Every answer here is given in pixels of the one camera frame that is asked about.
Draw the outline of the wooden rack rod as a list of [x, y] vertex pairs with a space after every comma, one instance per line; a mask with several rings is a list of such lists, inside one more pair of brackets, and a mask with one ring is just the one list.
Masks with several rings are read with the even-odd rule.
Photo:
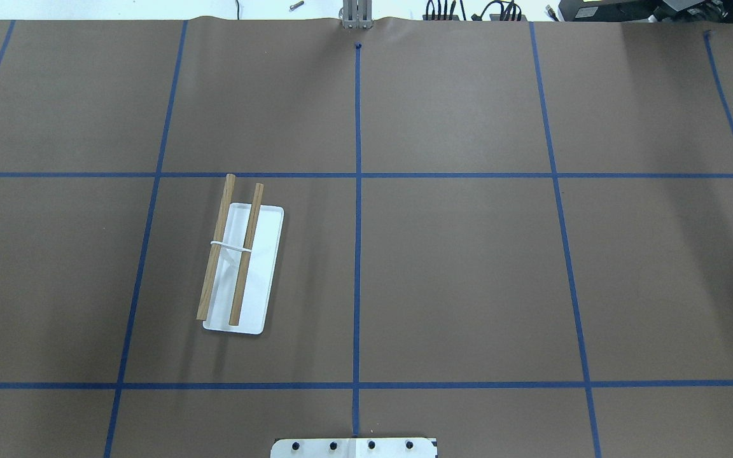
[[215, 242], [223, 242], [226, 231], [228, 212], [232, 205], [232, 195], [235, 188], [235, 174], [227, 174], [222, 188], [218, 215], [216, 215], [216, 224], [211, 239], [209, 258], [207, 259], [206, 275], [204, 276], [202, 290], [200, 294], [200, 303], [196, 313], [196, 319], [204, 321], [207, 319], [211, 298], [213, 296], [214, 283], [216, 278], [216, 270], [220, 260], [220, 252], [222, 247]]
[[244, 301], [249, 264], [252, 258], [253, 244], [255, 243], [257, 221], [261, 212], [263, 192], [264, 184], [257, 183], [254, 186], [253, 199], [252, 203], [250, 203], [248, 212], [246, 232], [244, 240], [242, 241], [242, 248], [244, 251], [241, 252], [241, 261], [239, 262], [239, 269], [237, 272], [234, 296], [232, 300], [232, 311], [230, 311], [230, 318], [228, 321], [228, 324], [231, 326], [238, 326], [241, 322], [242, 302]]

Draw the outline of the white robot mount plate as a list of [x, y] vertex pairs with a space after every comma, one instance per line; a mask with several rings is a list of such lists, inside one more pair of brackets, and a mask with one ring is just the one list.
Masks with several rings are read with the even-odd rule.
[[290, 438], [277, 440], [270, 457], [438, 457], [435, 438]]

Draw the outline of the aluminium frame post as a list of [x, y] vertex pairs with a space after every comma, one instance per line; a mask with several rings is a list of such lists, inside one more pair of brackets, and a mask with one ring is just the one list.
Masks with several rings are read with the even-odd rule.
[[369, 30], [373, 27], [372, 0], [344, 0], [340, 9], [344, 29]]

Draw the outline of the white towel rack base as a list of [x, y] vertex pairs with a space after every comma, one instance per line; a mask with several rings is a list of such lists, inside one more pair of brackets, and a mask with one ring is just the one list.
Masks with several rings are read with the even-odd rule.
[[209, 313], [202, 322], [204, 330], [260, 335], [265, 328], [284, 218], [283, 208], [272, 205], [261, 205], [242, 302], [241, 322], [238, 326], [228, 324], [249, 208], [250, 204], [232, 203], [224, 241], [215, 242], [222, 249]]

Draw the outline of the wooden rack rod inner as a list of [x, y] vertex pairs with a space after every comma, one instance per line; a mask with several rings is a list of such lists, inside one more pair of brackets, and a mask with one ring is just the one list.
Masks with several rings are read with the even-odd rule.
[[252, 258], [253, 244], [255, 243], [257, 221], [261, 212], [263, 192], [264, 184], [257, 183], [254, 186], [253, 199], [252, 203], [250, 203], [248, 212], [246, 232], [244, 240], [242, 241], [242, 248], [244, 251], [241, 252], [241, 261], [239, 262], [239, 269], [237, 272], [234, 296], [232, 300], [232, 311], [230, 311], [230, 318], [228, 321], [228, 324], [231, 326], [238, 326], [241, 322], [242, 302], [244, 301], [249, 264]]

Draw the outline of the wooden rack rod outer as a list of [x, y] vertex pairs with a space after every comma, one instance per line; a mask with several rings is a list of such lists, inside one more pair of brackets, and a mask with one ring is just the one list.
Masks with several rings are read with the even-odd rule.
[[218, 215], [216, 215], [216, 224], [211, 239], [209, 258], [207, 259], [206, 275], [204, 276], [202, 290], [200, 294], [200, 303], [196, 313], [196, 319], [204, 321], [207, 319], [211, 298], [213, 296], [214, 283], [216, 278], [216, 270], [220, 260], [220, 252], [222, 247], [215, 242], [223, 242], [226, 231], [228, 212], [232, 205], [232, 195], [235, 188], [235, 174], [227, 174], [222, 188]]

